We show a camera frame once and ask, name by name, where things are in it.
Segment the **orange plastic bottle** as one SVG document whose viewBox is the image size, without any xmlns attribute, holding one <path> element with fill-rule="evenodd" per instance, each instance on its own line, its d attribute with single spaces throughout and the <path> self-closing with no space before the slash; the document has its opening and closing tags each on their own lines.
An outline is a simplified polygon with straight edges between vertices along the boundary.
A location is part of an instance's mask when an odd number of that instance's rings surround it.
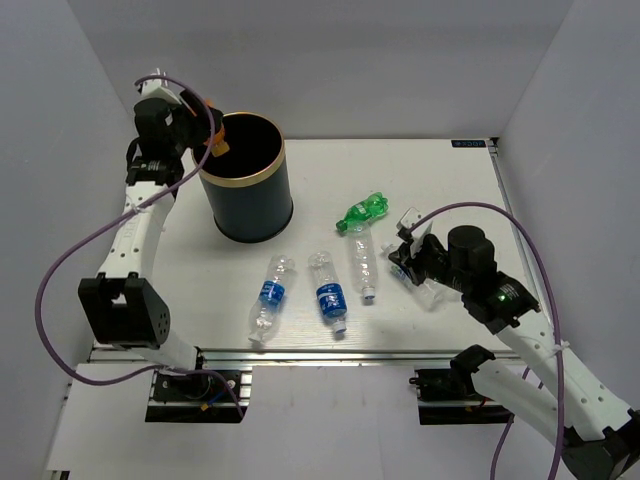
<svg viewBox="0 0 640 480">
<path fill-rule="evenodd" d="M 207 146 L 210 148 L 210 153 L 214 157 L 220 157 L 230 150 L 230 147 L 225 140 L 224 126 L 219 129 L 212 140 L 207 142 Z"/>
</svg>

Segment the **clear bottle dark blue label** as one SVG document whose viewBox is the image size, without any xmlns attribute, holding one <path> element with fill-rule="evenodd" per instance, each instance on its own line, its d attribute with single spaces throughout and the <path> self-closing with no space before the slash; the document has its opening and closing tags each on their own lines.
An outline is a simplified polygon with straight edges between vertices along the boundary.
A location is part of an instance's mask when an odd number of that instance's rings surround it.
<svg viewBox="0 0 640 480">
<path fill-rule="evenodd" d="M 309 257 L 308 266 L 321 318 L 333 336 L 342 339 L 348 309 L 333 257 L 327 251 L 316 252 Z"/>
</svg>

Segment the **crushed Aquarius bottle blue label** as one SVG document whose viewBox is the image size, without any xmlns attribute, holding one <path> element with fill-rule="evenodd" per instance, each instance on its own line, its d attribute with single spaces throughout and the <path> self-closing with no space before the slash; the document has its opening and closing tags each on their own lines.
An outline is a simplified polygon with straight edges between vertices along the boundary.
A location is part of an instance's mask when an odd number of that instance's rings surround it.
<svg viewBox="0 0 640 480">
<path fill-rule="evenodd" d="M 264 344 L 278 331 L 281 311 L 295 279 L 295 262 L 286 255 L 273 256 L 257 299 L 249 313 L 248 340 Z"/>
</svg>

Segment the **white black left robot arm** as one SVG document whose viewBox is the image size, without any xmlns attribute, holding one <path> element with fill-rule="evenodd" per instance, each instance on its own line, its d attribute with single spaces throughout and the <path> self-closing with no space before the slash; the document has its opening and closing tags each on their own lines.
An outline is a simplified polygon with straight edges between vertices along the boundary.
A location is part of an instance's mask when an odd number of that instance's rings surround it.
<svg viewBox="0 0 640 480">
<path fill-rule="evenodd" d="M 130 350 L 149 362 L 181 369 L 177 387 L 199 399 L 211 374 L 196 365 L 196 347 L 171 329 L 168 305 L 151 276 L 164 223 L 184 175 L 186 150 L 205 144 L 217 116 L 193 94 L 154 94 L 134 107 L 137 137 L 126 155 L 124 219 L 105 261 L 84 278 L 78 295 L 96 340 Z"/>
</svg>

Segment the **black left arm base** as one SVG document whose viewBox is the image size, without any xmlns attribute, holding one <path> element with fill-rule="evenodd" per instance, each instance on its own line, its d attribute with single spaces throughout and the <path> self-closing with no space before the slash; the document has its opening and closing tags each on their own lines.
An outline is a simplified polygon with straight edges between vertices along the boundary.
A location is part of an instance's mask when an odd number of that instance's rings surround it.
<svg viewBox="0 0 640 480">
<path fill-rule="evenodd" d="M 238 424 L 249 405 L 252 374 L 249 370 L 221 370 L 211 375 L 153 376 L 146 408 L 147 423 Z"/>
</svg>

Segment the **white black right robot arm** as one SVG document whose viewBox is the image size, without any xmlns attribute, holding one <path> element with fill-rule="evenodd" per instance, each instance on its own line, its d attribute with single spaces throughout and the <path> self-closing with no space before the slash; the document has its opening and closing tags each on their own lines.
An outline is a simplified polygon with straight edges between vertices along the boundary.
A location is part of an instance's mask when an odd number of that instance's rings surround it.
<svg viewBox="0 0 640 480">
<path fill-rule="evenodd" d="M 461 295 L 478 323 L 510 347 L 543 383 L 542 390 L 473 345 L 450 363 L 451 384 L 461 397 L 479 394 L 501 403 L 552 443 L 577 479 L 617 479 L 639 459 L 639 413 L 591 373 L 568 344 L 554 341 L 539 302 L 516 279 L 499 271 L 495 248 L 483 230 L 452 229 L 448 243 L 408 228 L 389 260 L 415 285 L 428 280 Z"/>
</svg>

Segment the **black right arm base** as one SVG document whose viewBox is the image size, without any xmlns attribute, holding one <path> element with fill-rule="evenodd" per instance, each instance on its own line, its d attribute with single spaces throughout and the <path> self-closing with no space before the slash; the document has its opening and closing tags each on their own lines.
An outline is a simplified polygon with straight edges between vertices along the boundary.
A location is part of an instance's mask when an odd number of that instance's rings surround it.
<svg viewBox="0 0 640 480">
<path fill-rule="evenodd" d="M 448 369 L 419 369 L 409 378 L 422 426 L 506 424 L 511 413 L 501 404 L 455 383 Z"/>
</svg>

